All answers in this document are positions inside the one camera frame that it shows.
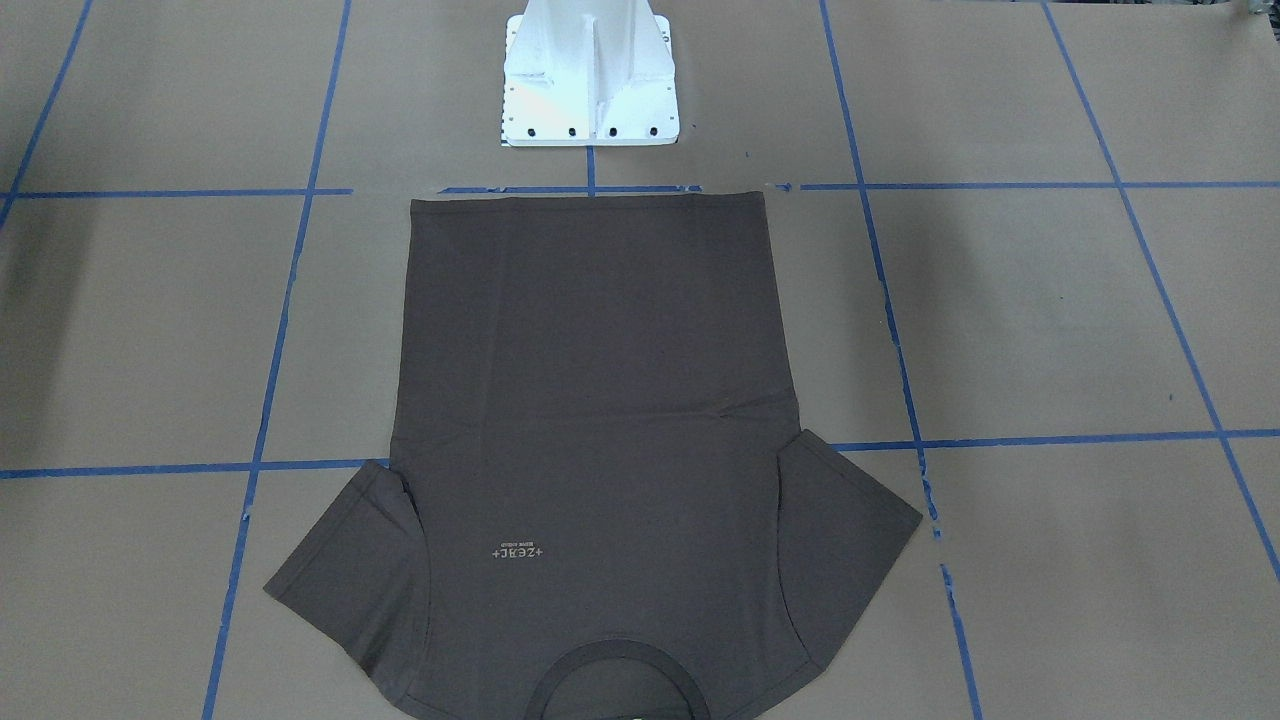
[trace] t-shirt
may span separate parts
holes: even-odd
[[[266,589],[422,720],[749,719],[920,521],[801,432],[760,193],[419,201],[389,468]]]

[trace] blue tape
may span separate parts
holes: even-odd
[[[0,480],[115,475],[186,475],[193,473],[244,473],[252,468],[252,462],[184,462],[178,465],[114,465],[104,468],[31,468],[20,470],[0,470]]]
[[[460,186],[436,195],[588,195],[600,192],[701,192],[700,184],[545,184],[545,186]]]
[[[351,19],[351,0],[343,0],[342,20],[338,24],[338,42],[333,51],[333,64],[329,67],[329,85],[325,90],[324,106],[320,111],[320,127],[316,131],[315,150],[311,154],[311,174],[307,177],[307,190],[314,191],[316,179],[320,176],[320,159],[324,154],[325,135],[329,129],[329,114],[333,109],[333,96],[338,87],[338,70],[342,67],[342,50],[347,38],[347,23]],[[311,219],[311,205],[315,195],[307,193],[302,202],[302,215],[298,219],[298,233],[293,243],[293,259],[289,263],[289,279],[284,286],[284,300],[280,305],[280,322],[275,333],[275,350],[271,354],[271,369],[266,379],[266,391],[262,397],[262,418],[259,424],[257,441],[253,446],[255,465],[262,461],[262,452],[266,448],[268,427],[271,420],[271,406],[275,401],[275,384],[280,374],[280,359],[284,355],[284,338],[289,327],[289,302],[293,297],[293,284],[298,277],[298,260],[302,256],[302,247],[306,241],[307,224]],[[205,691],[205,706],[201,714],[202,720],[212,720],[214,705],[218,701],[218,684],[221,679],[223,661],[227,655],[227,638],[230,633],[232,614],[236,610],[236,593],[239,588],[239,574],[244,561],[244,544],[248,541],[248,528],[251,509],[257,493],[259,470],[255,468],[248,474],[244,486],[244,503],[241,510],[239,529],[236,533],[236,551],[232,553],[232,569],[227,577],[227,596],[223,600],[223,616],[218,626],[218,641],[214,644],[214,660],[209,669],[209,685]]]
[[[1280,187],[1280,181],[1175,181],[1175,182],[1124,182],[1134,188],[1248,188]],[[801,183],[800,190],[831,191],[858,190],[854,182]],[[1112,182],[869,182],[867,190],[1110,190]]]
[[[20,200],[92,200],[120,197],[302,197],[307,195],[352,195],[349,187],[247,187],[228,190],[64,190],[19,192]]]
[[[884,274],[884,261],[881,256],[879,240],[876,234],[876,220],[872,215],[870,197],[867,192],[867,176],[863,173],[861,155],[858,152],[858,136],[854,132],[854,118],[849,109],[849,97],[845,95],[845,78],[844,73],[840,70],[840,56],[836,54],[836,38],[831,29],[831,14],[827,10],[827,0],[818,0],[818,8],[822,10],[822,24],[823,31],[827,36],[827,53],[831,56],[831,70],[836,81],[836,91],[840,96],[840,109],[845,117],[845,135],[849,140],[849,154],[854,163],[854,178],[858,181],[858,195],[863,204],[863,217],[867,222],[867,237],[872,246],[872,258],[876,261],[876,277],[881,282],[881,288],[884,292],[884,318],[888,324],[890,338],[893,341],[893,348],[897,352],[897,366],[902,375],[902,398],[906,402],[906,415],[911,423],[911,441],[915,446],[915,456],[920,465],[920,484],[924,487],[924,502],[929,511],[929,518],[933,520],[933,538],[941,539],[942,532],[938,527],[938,509],[933,502],[933,487],[929,483],[928,464],[924,456],[924,442],[920,437],[920,423],[915,414],[915,401],[911,397],[911,383],[906,372],[906,357],[902,354],[902,341],[897,332],[897,320],[893,315],[893,301],[890,293],[888,278]],[[947,598],[951,603],[951,619],[955,625],[956,646],[960,650],[960,661],[964,665],[965,682],[969,687],[969,705],[973,712],[974,720],[982,720],[982,701],[978,697],[978,684],[974,680],[973,664],[969,659],[969,643],[964,634],[964,623],[960,619],[960,611],[955,605],[955,596],[952,593],[951,574],[947,571],[946,566],[942,568],[943,582],[947,587]]]
[[[964,619],[960,618],[960,609],[956,606],[955,580],[947,564],[938,565],[942,569],[942,584],[947,588],[947,605],[951,607],[951,626],[955,629],[956,646],[960,648],[960,665],[964,667],[964,684],[969,689],[969,706],[973,710],[973,720],[982,720],[982,702],[978,700],[978,680],[973,674],[973,660],[969,656],[969,639],[964,632]]]
[[[1028,437],[991,437],[991,438],[957,438],[957,439],[927,439],[927,448],[945,447],[1016,447],[1037,445],[1107,445],[1125,442],[1171,442],[1192,439],[1216,439],[1213,430],[1185,430],[1165,433],[1106,433],[1083,436],[1028,436]]]
[[[833,442],[829,443],[836,452],[876,452],[881,450],[915,450],[915,443],[909,439],[886,442]]]
[[[27,480],[36,478],[110,478],[122,475],[195,475],[201,473],[261,473],[279,470],[324,470],[360,468],[364,457],[329,460],[264,460],[262,462],[183,462],[174,465],[101,465],[82,468],[19,468],[0,470],[0,480]],[[388,464],[387,457],[372,457],[374,462]]]
[[[1235,478],[1235,484],[1240,491],[1240,496],[1244,498],[1244,505],[1249,511],[1249,518],[1253,520],[1253,528],[1258,533],[1258,539],[1262,542],[1262,548],[1266,551],[1267,560],[1271,562],[1271,571],[1275,574],[1276,580],[1280,582],[1280,556],[1276,555],[1275,544],[1271,542],[1271,534],[1267,532],[1266,524],[1262,521],[1262,515],[1258,514],[1257,503],[1253,501],[1253,493],[1249,491],[1249,484],[1244,479],[1244,473],[1240,471],[1239,462],[1235,460],[1235,452],[1231,450],[1231,443],[1228,439],[1228,434],[1222,428],[1222,420],[1219,418],[1217,407],[1213,406],[1213,398],[1210,396],[1208,386],[1204,383],[1204,377],[1201,374],[1199,365],[1196,363],[1196,355],[1192,352],[1192,346],[1187,340],[1187,333],[1183,332],[1181,320],[1178,319],[1178,313],[1174,310],[1174,302],[1169,297],[1169,291],[1165,288],[1165,281],[1160,275],[1160,268],[1156,265],[1156,259],[1151,252],[1151,246],[1147,243],[1147,236],[1142,231],[1142,224],[1138,222],[1138,214],[1133,209],[1133,202],[1129,200],[1129,192],[1125,190],[1124,182],[1120,179],[1120,169],[1116,167],[1115,158],[1111,155],[1111,149],[1107,146],[1106,137],[1102,136],[1102,127],[1098,124],[1098,118],[1093,111],[1093,105],[1089,104],[1089,97],[1084,92],[1084,86],[1080,83],[1080,76],[1075,70],[1075,63],[1071,61],[1071,54],[1066,49],[1066,41],[1062,38],[1061,31],[1057,28],[1057,22],[1053,20],[1053,13],[1050,10],[1048,3],[1041,5],[1044,12],[1044,19],[1048,20],[1048,27],[1053,32],[1053,40],[1057,41],[1059,51],[1062,54],[1062,60],[1066,61],[1066,69],[1071,76],[1071,82],[1075,83],[1075,92],[1080,96],[1080,102],[1084,105],[1084,113],[1089,118],[1089,126],[1093,127],[1093,135],[1098,138],[1098,146],[1102,149],[1102,156],[1107,161],[1107,167],[1111,169],[1111,177],[1115,179],[1116,190],[1120,192],[1120,200],[1124,201],[1125,213],[1129,214],[1129,223],[1133,225],[1133,232],[1138,237],[1138,246],[1142,249],[1142,256],[1147,261],[1147,269],[1151,270],[1151,278],[1156,283],[1156,290],[1160,292],[1160,301],[1165,305],[1165,313],[1169,315],[1169,322],[1174,328],[1174,334],[1178,336],[1178,345],[1183,348],[1183,356],[1187,359],[1187,365],[1192,370],[1192,378],[1196,380],[1196,387],[1199,389],[1201,398],[1204,401],[1204,409],[1208,411],[1210,420],[1213,423],[1213,430],[1222,446],[1222,454],[1226,455],[1228,465],[1231,468],[1231,474]]]
[[[13,176],[13,184],[9,186],[9,195],[4,199],[4,205],[0,205],[0,228],[4,228],[5,220],[9,219],[9,213],[13,210],[13,204],[18,200],[22,178],[26,177],[27,170],[31,168],[31,158],[36,154],[36,145],[40,142],[41,133],[45,132],[49,113],[54,110],[54,101],[58,100],[58,94],[63,88],[63,81],[67,79],[67,70],[72,67],[72,59],[76,58],[76,49],[79,46],[81,36],[84,33],[84,23],[88,20],[88,12],[92,6],[93,0],[84,0],[84,6],[81,8],[79,18],[76,20],[76,31],[72,33],[72,41],[67,46],[67,54],[63,55],[63,64],[58,68],[58,76],[54,77],[54,86],[49,88],[49,97],[45,99],[45,106],[40,110],[36,127],[31,131],[27,150],[22,154],[22,160],[18,163],[18,172]]]
[[[595,146],[586,146],[586,196],[595,197]]]
[[[1280,187],[1280,181],[1175,181],[1175,182],[1129,182],[1125,181],[1124,187],[1137,187],[1137,188],[1165,188],[1165,187],[1185,187],[1185,188],[1233,188],[1233,187]]]
[[[879,237],[876,233],[876,219],[872,215],[870,199],[867,195],[867,179],[863,174],[863,160],[858,151],[858,136],[854,132],[854,118],[849,109],[849,97],[845,95],[845,77],[840,70],[840,58],[836,54],[836,40],[831,31],[831,15],[827,12],[827,0],[818,1],[819,9],[822,10],[822,24],[823,31],[827,35],[827,53],[831,56],[831,70],[835,74],[836,92],[840,95],[840,110],[845,117],[845,135],[849,140],[849,155],[854,163],[854,177],[858,179],[858,193],[861,199],[863,205],[863,219],[867,223],[867,237],[872,246],[872,260],[876,264],[876,278],[879,279],[881,290],[884,295],[884,319],[888,324],[890,340],[893,342],[893,350],[897,352],[897,369],[902,380],[902,400],[906,402],[906,416],[911,424],[911,439],[915,443],[916,461],[920,465],[920,482],[924,486],[924,502],[929,511],[929,519],[933,520],[933,536],[941,537],[941,530],[938,529],[938,507],[933,502],[933,487],[929,483],[928,462],[924,457],[924,445],[920,437],[920,421],[915,413],[915,398],[911,395],[911,380],[906,372],[906,356],[902,352],[902,340],[897,331],[897,318],[893,314],[893,299],[890,293],[888,278],[884,274],[884,259],[881,255]]]
[[[1222,434],[1230,438],[1251,438],[1251,437],[1280,437],[1280,428],[1257,428],[1247,430],[1222,430]]]
[[[1110,182],[869,182],[868,190],[1108,190]]]
[[[596,192],[701,192],[700,184],[605,184]]]

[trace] neckline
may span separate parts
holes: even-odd
[[[680,694],[689,703],[692,720],[710,720],[710,710],[707,707],[707,698],[698,688],[692,675],[676,659],[666,652],[637,641],[609,639],[588,643],[561,656],[534,689],[529,698],[529,707],[525,710],[525,720],[543,720],[547,705],[552,700],[556,688],[568,678],[570,673],[600,660],[637,660],[658,670],[676,685]]]

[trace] t-shirt sleeve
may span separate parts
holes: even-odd
[[[401,477],[369,461],[265,589],[403,694],[426,637],[426,541]]]
[[[778,575],[810,659],[826,667],[920,514],[804,430],[778,454]]]

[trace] grid line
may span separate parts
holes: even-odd
[[[586,196],[595,197],[595,146],[586,146]]]
[[[831,58],[831,72],[836,82],[836,92],[840,97],[840,109],[845,119],[845,135],[849,140],[849,155],[854,164],[854,178],[858,181],[858,195],[863,205],[863,219],[867,223],[867,238],[870,242],[872,259],[876,264],[876,277],[879,279],[884,295],[884,320],[888,325],[890,340],[897,352],[897,368],[902,377],[902,400],[906,404],[906,416],[911,424],[911,441],[915,446],[916,461],[920,465],[920,484],[924,487],[924,502],[933,523],[934,541],[942,539],[938,524],[938,510],[933,502],[933,488],[929,484],[928,464],[924,454],[924,442],[920,437],[920,423],[915,414],[915,401],[911,396],[911,382],[906,372],[906,356],[902,352],[902,341],[897,332],[897,319],[893,315],[893,300],[890,292],[888,278],[884,273],[884,260],[881,256],[879,238],[876,233],[876,219],[872,214],[870,196],[867,191],[867,177],[863,173],[861,155],[858,151],[858,136],[854,132],[852,113],[849,108],[849,97],[845,94],[845,78],[840,70],[840,56],[836,53],[836,38],[831,29],[831,14],[827,10],[827,0],[818,0],[818,9],[822,12],[823,31],[827,37],[827,53]],[[956,638],[956,650],[960,652],[960,665],[964,670],[965,688],[969,693],[969,708],[974,720],[982,720],[982,700],[978,694],[978,682],[973,670],[973,661],[969,656],[969,641],[965,635],[964,619],[956,605],[955,582],[946,564],[940,565],[942,570],[943,588],[946,589],[947,603],[951,609],[951,623]]]
[[[589,167],[593,179],[595,163]],[[436,195],[586,195],[600,192],[701,192],[700,184],[515,184],[515,186],[457,186],[447,187]]]
[[[342,67],[342,50],[347,38],[347,22],[351,19],[351,0],[343,0],[342,19],[338,24],[338,41],[333,51],[333,64],[329,68],[329,85],[325,90],[324,105],[320,110],[320,127],[316,131],[315,149],[311,154],[311,174],[307,178],[307,190],[316,188],[316,179],[320,176],[320,159],[324,154],[325,135],[329,129],[329,113],[333,109],[333,96],[338,87],[338,70]],[[289,328],[289,304],[293,297],[293,284],[298,278],[298,260],[302,256],[302,247],[306,242],[307,225],[311,220],[311,206],[315,193],[308,192],[302,202],[302,214],[298,218],[298,233],[293,243],[293,259],[289,263],[289,278],[284,286],[284,300],[280,304],[280,320],[275,333],[275,348],[271,354],[271,369],[266,379],[266,391],[262,397],[262,419],[257,430],[257,441],[253,446],[253,466],[244,483],[244,502],[241,507],[239,528],[236,533],[236,550],[232,553],[232,566],[227,577],[227,596],[223,601],[221,623],[218,626],[218,639],[214,644],[214,659],[209,669],[209,685],[205,689],[205,706],[201,712],[202,720],[212,720],[214,706],[218,701],[218,684],[221,679],[223,661],[227,655],[227,639],[230,633],[232,614],[236,610],[236,593],[239,589],[239,574],[244,561],[244,546],[248,542],[250,521],[252,520],[253,498],[257,493],[257,479],[261,471],[262,454],[266,448],[266,434],[271,421],[271,406],[275,400],[275,384],[280,374],[280,360],[284,355],[284,340]]]
[[[88,20],[88,12],[92,8],[93,0],[84,0],[84,6],[81,8],[79,18],[76,20],[76,31],[72,33],[72,41],[67,45],[67,54],[63,55],[63,64],[58,68],[58,76],[54,77],[54,86],[49,88],[49,97],[45,99],[45,106],[40,110],[36,127],[31,131],[31,140],[27,141],[27,150],[23,151],[22,160],[18,163],[18,172],[13,176],[13,184],[9,186],[9,193],[4,199],[4,205],[0,205],[0,229],[4,229],[4,223],[9,219],[9,213],[13,210],[13,204],[18,200],[22,178],[26,177],[27,169],[31,168],[31,158],[36,154],[36,145],[40,143],[40,136],[45,132],[45,123],[49,122],[49,114],[54,110],[54,101],[58,100],[58,94],[63,88],[63,81],[67,79],[67,70],[70,69],[72,60],[76,58],[76,49],[79,47],[79,38],[84,33],[84,23]]]
[[[1280,428],[1236,428],[1222,430],[1229,438],[1280,438]],[[963,448],[963,447],[1027,447],[1027,446],[1061,446],[1061,445],[1123,445],[1142,442],[1188,442],[1188,441],[1213,441],[1217,439],[1217,430],[1170,430],[1153,433],[1094,433],[1075,436],[1007,436],[1007,437],[975,437],[975,438],[937,438],[920,442],[925,450]],[[884,452],[891,450],[915,450],[915,441],[869,441],[869,442],[833,442],[829,443],[837,452]],[[138,465],[82,465],[60,468],[14,468],[0,469],[0,482],[3,480],[28,480],[38,478],[88,478],[88,477],[114,477],[114,475],[189,475],[201,473],[234,473],[259,470],[314,470],[330,468],[358,468],[365,461],[364,457],[329,457],[311,460],[262,460],[253,462],[180,462],[180,464],[138,464]],[[388,459],[375,459],[376,462],[387,465]]]
[[[780,190],[790,190],[792,183],[776,183]],[[1139,190],[1248,190],[1280,188],[1280,181],[1028,181],[1028,182],[805,182],[796,187],[804,191],[833,190],[1112,190],[1115,187]]]
[[[1142,223],[1138,222],[1138,213],[1133,208],[1133,202],[1129,199],[1129,191],[1120,178],[1120,169],[1116,165],[1115,158],[1111,155],[1111,149],[1107,146],[1106,137],[1102,135],[1102,126],[1098,124],[1098,118],[1093,111],[1093,105],[1089,102],[1089,96],[1084,92],[1084,85],[1080,82],[1080,76],[1075,70],[1075,63],[1071,60],[1071,54],[1066,49],[1066,41],[1062,38],[1057,22],[1053,19],[1053,12],[1050,10],[1048,3],[1041,3],[1041,9],[1044,12],[1044,19],[1048,20],[1050,29],[1053,32],[1053,40],[1057,41],[1059,51],[1062,54],[1062,60],[1066,63],[1066,69],[1071,76],[1071,82],[1075,85],[1075,92],[1080,97],[1080,104],[1084,105],[1084,113],[1089,118],[1089,126],[1093,127],[1093,135],[1097,136],[1098,146],[1102,149],[1102,156],[1106,159],[1107,167],[1111,169],[1111,177],[1115,179],[1115,188],[1120,192],[1120,200],[1124,202],[1125,211],[1129,214],[1129,223],[1133,225],[1133,232],[1138,238],[1138,246],[1142,249],[1142,256],[1147,261],[1148,270],[1151,270],[1151,279],[1156,283],[1156,290],[1160,292],[1160,300],[1165,305],[1165,313],[1169,315],[1169,322],[1174,328],[1174,333],[1178,336],[1178,343],[1181,346],[1183,357],[1187,360],[1192,377],[1196,379],[1196,387],[1199,389],[1201,398],[1204,401],[1204,410],[1208,411],[1210,421],[1213,423],[1215,437],[1217,438],[1219,445],[1222,446],[1222,452],[1226,455],[1226,462],[1231,468],[1231,475],[1235,478],[1235,484],[1240,491],[1240,497],[1244,500],[1244,505],[1249,511],[1249,518],[1253,520],[1253,528],[1257,530],[1258,539],[1262,542],[1262,548],[1266,552],[1267,560],[1271,562],[1271,571],[1275,574],[1276,580],[1280,580],[1280,557],[1276,556],[1275,544],[1272,544],[1271,536],[1267,533],[1267,527],[1262,521],[1262,515],[1258,512],[1258,506],[1253,501],[1253,493],[1249,491],[1249,483],[1244,479],[1244,473],[1240,470],[1240,465],[1235,459],[1235,451],[1231,450],[1231,442],[1222,428],[1222,420],[1219,418],[1217,407],[1213,405],[1213,398],[1208,392],[1208,384],[1204,382],[1199,365],[1196,363],[1196,355],[1192,352],[1192,346],[1187,340],[1187,333],[1183,332],[1183,324],[1181,320],[1178,319],[1178,311],[1174,309],[1174,301],[1169,296],[1169,291],[1165,288],[1165,281],[1160,275],[1160,268],[1156,265],[1156,259],[1151,252],[1151,246],[1147,243],[1147,236],[1142,231]]]
[[[352,195],[349,187],[242,187],[211,190],[59,190],[19,192],[18,200],[114,200],[122,197],[303,197],[308,195]]]

